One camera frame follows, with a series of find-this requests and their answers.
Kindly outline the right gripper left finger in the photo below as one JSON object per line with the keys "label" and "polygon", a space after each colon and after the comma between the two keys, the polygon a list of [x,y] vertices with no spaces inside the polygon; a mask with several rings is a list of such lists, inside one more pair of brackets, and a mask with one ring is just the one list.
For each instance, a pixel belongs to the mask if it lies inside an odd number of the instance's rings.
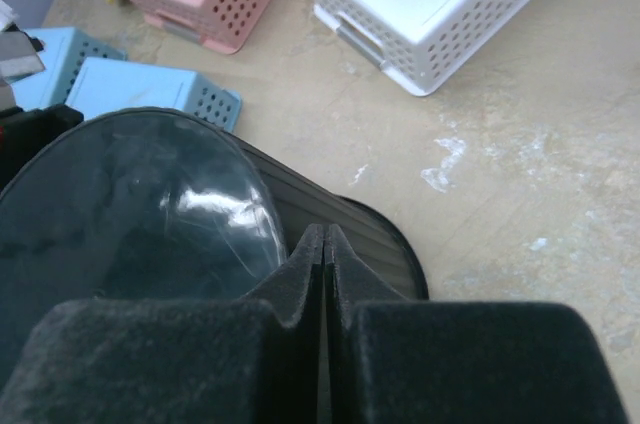
{"label": "right gripper left finger", "polygon": [[33,328],[5,423],[313,423],[324,230],[245,296],[76,300]]}

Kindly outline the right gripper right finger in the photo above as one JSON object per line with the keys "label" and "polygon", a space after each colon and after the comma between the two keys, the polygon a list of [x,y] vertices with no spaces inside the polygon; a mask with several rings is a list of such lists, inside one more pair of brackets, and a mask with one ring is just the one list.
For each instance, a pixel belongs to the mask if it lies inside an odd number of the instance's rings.
{"label": "right gripper right finger", "polygon": [[331,226],[324,245],[336,423],[624,423],[586,321],[544,302],[396,292]]}

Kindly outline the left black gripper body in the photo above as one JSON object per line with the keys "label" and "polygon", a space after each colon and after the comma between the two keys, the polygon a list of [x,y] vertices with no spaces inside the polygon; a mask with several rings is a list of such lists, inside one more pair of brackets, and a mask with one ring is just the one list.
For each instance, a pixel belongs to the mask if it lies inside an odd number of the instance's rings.
{"label": "left black gripper body", "polygon": [[25,111],[1,112],[1,188],[41,149],[84,121],[84,115],[64,104]]}

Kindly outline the blue plastic basket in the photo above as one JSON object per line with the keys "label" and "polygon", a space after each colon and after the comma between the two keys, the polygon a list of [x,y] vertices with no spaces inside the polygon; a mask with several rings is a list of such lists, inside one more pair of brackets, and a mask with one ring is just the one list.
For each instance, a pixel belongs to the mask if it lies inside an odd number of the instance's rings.
{"label": "blue plastic basket", "polygon": [[75,27],[32,28],[26,33],[43,43],[38,52],[45,70],[10,83],[16,105],[25,111],[63,104],[87,57],[126,60],[117,49]]}
{"label": "blue plastic basket", "polygon": [[87,120],[128,108],[169,108],[231,132],[242,98],[197,71],[90,57],[80,68],[66,105]]}

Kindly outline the large black plastic bin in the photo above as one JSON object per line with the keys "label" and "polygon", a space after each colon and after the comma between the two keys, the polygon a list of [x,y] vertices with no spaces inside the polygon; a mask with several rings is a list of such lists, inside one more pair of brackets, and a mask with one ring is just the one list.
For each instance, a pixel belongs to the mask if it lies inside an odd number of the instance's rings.
{"label": "large black plastic bin", "polygon": [[399,293],[428,294],[402,233],[202,119],[106,114],[32,157],[1,194],[1,307],[78,298],[238,297],[313,224],[339,226]]}

